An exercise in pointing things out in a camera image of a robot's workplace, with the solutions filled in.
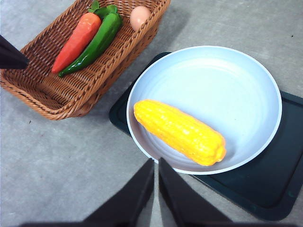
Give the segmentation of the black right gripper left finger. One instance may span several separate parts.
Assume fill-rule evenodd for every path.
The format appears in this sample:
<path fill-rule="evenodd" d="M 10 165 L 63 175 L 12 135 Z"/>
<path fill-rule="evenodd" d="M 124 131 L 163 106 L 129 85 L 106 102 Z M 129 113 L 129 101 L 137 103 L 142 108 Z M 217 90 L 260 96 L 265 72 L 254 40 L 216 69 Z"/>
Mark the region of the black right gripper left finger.
<path fill-rule="evenodd" d="M 135 224 L 154 190 L 154 161 L 148 159 L 126 185 L 84 222 L 92 224 Z"/>

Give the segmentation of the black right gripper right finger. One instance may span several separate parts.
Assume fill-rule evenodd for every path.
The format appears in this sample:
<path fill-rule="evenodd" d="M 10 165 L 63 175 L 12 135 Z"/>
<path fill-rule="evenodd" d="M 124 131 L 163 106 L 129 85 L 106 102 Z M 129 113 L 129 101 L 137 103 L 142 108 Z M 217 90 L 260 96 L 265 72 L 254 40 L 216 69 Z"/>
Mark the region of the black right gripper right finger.
<path fill-rule="evenodd" d="M 159 190 L 178 225 L 229 225 L 232 221 L 159 159 Z"/>

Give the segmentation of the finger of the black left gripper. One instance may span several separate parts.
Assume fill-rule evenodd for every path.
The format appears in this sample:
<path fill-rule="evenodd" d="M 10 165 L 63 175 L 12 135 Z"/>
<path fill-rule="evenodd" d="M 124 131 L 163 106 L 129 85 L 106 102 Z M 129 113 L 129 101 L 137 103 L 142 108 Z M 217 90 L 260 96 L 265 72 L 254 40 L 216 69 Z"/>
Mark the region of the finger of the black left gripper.
<path fill-rule="evenodd" d="M 0 68 L 1 69 L 25 69 L 29 59 L 17 50 L 3 36 L 0 36 Z"/>

